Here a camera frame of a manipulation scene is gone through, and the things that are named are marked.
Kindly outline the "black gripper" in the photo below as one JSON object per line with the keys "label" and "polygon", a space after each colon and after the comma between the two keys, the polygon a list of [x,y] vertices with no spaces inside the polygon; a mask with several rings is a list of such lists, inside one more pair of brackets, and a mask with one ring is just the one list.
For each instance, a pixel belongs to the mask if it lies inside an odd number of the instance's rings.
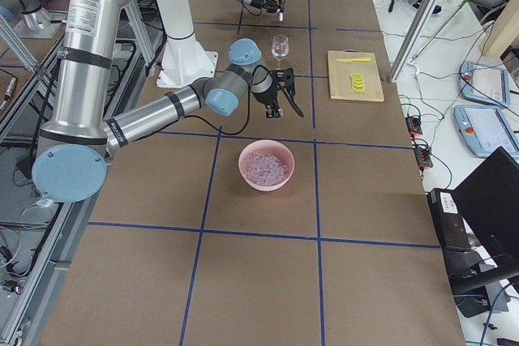
{"label": "black gripper", "polygon": [[266,108],[266,118],[281,118],[284,111],[277,100],[277,85],[270,74],[267,74],[260,82],[253,84],[255,99]]}
{"label": "black gripper", "polygon": [[265,9],[271,13],[283,14],[286,0],[251,0],[251,6],[256,9]]}

